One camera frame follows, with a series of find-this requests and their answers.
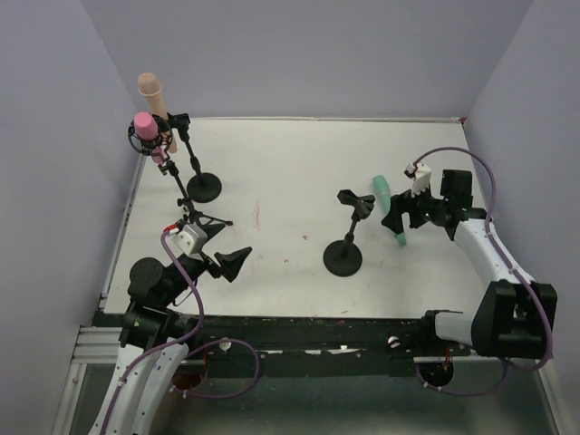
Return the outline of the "teal microphone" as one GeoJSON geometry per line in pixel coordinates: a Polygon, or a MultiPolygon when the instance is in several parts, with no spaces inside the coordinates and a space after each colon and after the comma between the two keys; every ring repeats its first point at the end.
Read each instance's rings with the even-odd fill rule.
{"type": "MultiPolygon", "coordinates": [[[[388,181],[383,175],[377,175],[372,178],[372,187],[376,199],[381,204],[384,216],[387,216],[391,211],[392,198],[388,181]]],[[[403,233],[395,234],[393,231],[391,231],[391,233],[401,247],[406,245],[407,241],[403,233]]]]}

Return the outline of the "black round-base clip stand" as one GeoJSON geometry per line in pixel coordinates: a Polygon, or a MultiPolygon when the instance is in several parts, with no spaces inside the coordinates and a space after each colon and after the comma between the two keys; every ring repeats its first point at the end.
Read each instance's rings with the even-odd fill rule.
{"type": "Polygon", "coordinates": [[[179,138],[185,144],[189,154],[189,162],[195,175],[187,185],[188,196],[197,203],[209,203],[215,200],[222,191],[220,179],[213,173],[203,172],[198,157],[194,153],[189,137],[190,117],[187,113],[168,114],[168,123],[178,132],[179,138]]]}

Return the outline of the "black tripod shock-mount stand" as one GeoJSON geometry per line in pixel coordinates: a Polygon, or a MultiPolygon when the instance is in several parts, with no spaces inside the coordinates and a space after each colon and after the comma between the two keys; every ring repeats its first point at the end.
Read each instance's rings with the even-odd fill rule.
{"type": "MultiPolygon", "coordinates": [[[[161,172],[162,175],[170,175],[173,178],[173,180],[176,182],[178,189],[179,189],[179,192],[180,192],[180,197],[177,199],[177,204],[179,207],[184,209],[184,212],[186,213],[186,220],[188,222],[198,223],[198,221],[201,218],[222,219],[219,217],[211,217],[210,215],[204,214],[196,208],[195,203],[197,203],[197,202],[194,202],[189,197],[188,192],[187,192],[187,185],[188,184],[185,185],[183,183],[181,176],[179,174],[179,168],[178,168],[175,160],[171,157],[170,150],[176,144],[176,141],[175,141],[174,135],[173,135],[174,129],[172,129],[169,126],[168,121],[165,121],[164,119],[162,119],[158,115],[155,115],[152,113],[150,113],[150,114],[156,119],[156,121],[159,125],[159,132],[164,137],[165,146],[166,146],[165,151],[167,152],[167,160],[166,160],[164,165],[157,165],[155,162],[154,163],[157,165],[157,168],[159,169],[159,171],[161,172]]],[[[140,154],[137,150],[135,150],[134,143],[131,142],[131,136],[134,133],[134,129],[132,126],[133,119],[130,122],[130,125],[129,125],[128,130],[127,130],[127,139],[128,139],[128,143],[130,144],[130,147],[134,151],[136,151],[138,154],[140,154]]],[[[234,223],[231,220],[225,220],[225,219],[223,219],[223,220],[227,222],[227,227],[231,227],[234,225],[234,223]]]]}

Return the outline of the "pink microphone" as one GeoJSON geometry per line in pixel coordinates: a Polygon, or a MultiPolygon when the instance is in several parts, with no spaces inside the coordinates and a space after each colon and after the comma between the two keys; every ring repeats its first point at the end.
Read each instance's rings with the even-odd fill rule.
{"type": "Polygon", "coordinates": [[[131,142],[134,143],[135,150],[151,157],[157,165],[164,165],[167,160],[165,140],[156,119],[148,112],[138,112],[132,126],[134,133],[131,142]]]}

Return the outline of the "peach microphone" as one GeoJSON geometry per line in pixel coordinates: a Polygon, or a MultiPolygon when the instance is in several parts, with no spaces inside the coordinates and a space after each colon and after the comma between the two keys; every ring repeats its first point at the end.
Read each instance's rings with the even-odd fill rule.
{"type": "Polygon", "coordinates": [[[162,84],[158,77],[145,72],[138,77],[139,93],[145,98],[152,114],[160,116],[167,121],[169,119],[167,105],[163,96],[162,84]]]}

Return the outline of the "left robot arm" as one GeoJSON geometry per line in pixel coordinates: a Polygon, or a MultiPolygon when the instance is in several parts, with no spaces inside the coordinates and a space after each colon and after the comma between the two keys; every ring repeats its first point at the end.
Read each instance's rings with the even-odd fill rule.
{"type": "Polygon", "coordinates": [[[205,321],[197,280],[204,273],[233,282],[251,254],[207,256],[204,245],[223,229],[180,220],[166,227],[160,243],[170,259],[154,257],[130,269],[130,304],[121,318],[117,359],[92,434],[148,434],[164,394],[181,362],[208,345],[200,334],[205,321]]]}

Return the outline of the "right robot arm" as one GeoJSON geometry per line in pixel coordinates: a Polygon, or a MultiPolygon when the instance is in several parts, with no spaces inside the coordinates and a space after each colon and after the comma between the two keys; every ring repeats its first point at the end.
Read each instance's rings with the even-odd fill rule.
{"type": "Polygon", "coordinates": [[[428,311],[424,319],[429,335],[467,345],[480,356],[543,358],[556,313],[556,290],[538,283],[507,253],[486,210],[473,205],[471,172],[444,170],[438,198],[430,191],[429,169],[418,169],[411,180],[410,189],[393,195],[385,177],[373,178],[373,190],[385,213],[382,225],[400,245],[406,243],[406,227],[431,223],[443,228],[484,289],[473,313],[428,311]]]}

